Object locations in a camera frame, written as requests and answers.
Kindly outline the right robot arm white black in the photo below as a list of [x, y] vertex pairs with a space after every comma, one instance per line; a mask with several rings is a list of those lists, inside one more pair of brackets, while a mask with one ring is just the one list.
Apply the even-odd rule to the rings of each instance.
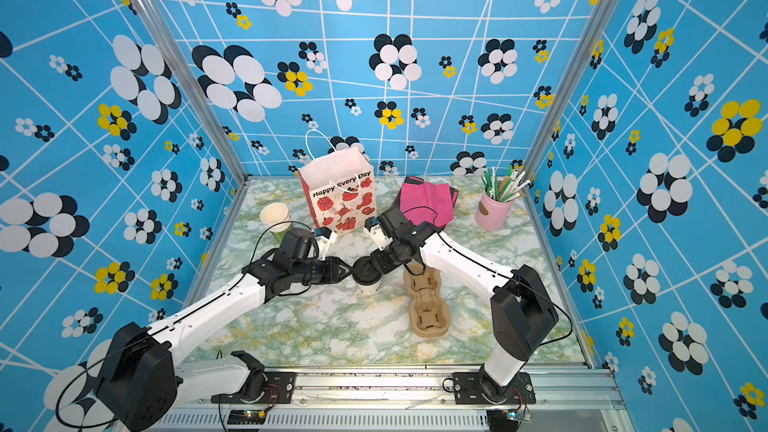
[[459, 281], [490, 305], [496, 345], [478, 375], [484, 394], [499, 402], [539, 347], [549, 345], [550, 332], [566, 314], [549, 295], [539, 273], [528, 265], [517, 269], [487, 259], [451, 239], [430, 222], [418, 225], [393, 206], [364, 224], [376, 245], [353, 266], [358, 284], [376, 284], [399, 267], [417, 262]]

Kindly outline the red white gift bag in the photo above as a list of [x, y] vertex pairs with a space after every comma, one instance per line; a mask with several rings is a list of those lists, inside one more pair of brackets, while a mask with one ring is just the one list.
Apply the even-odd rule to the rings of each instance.
[[310, 215], [317, 228], [346, 234], [377, 213], [374, 168], [359, 148], [315, 155], [305, 138], [310, 161], [298, 170]]

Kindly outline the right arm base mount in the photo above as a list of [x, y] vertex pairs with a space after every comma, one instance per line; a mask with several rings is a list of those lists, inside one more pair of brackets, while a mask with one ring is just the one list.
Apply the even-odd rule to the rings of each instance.
[[499, 385], [485, 372], [456, 372], [451, 376], [457, 405], [509, 405], [520, 407], [537, 402], [531, 377], [518, 372], [508, 385]]

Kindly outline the black coffee cup lid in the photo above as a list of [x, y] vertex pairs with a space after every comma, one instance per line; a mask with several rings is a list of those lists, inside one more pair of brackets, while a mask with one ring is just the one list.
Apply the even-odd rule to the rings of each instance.
[[363, 282], [363, 283], [371, 283], [378, 280], [381, 280], [383, 274], [381, 271], [379, 272], [356, 272], [355, 271], [355, 263], [352, 267], [352, 277], [355, 282]]

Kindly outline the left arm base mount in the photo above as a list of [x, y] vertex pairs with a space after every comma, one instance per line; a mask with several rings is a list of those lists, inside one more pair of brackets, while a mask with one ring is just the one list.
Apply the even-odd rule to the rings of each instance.
[[267, 370], [239, 392], [218, 394], [211, 397], [212, 403], [221, 404], [289, 404], [296, 387], [297, 374]]

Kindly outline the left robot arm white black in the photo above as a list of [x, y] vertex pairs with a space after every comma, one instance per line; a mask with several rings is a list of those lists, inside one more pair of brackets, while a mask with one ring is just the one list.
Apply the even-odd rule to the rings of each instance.
[[102, 355], [62, 381], [53, 405], [56, 424], [72, 431], [102, 431], [116, 422], [143, 431], [178, 405], [213, 396], [245, 403], [278, 400], [264, 365], [233, 351], [204, 362], [184, 360], [202, 342], [244, 314], [279, 297], [292, 286], [336, 284], [350, 266], [328, 250], [337, 235], [323, 227], [291, 229], [282, 242], [246, 265], [210, 295], [152, 325], [131, 322], [106, 343]]

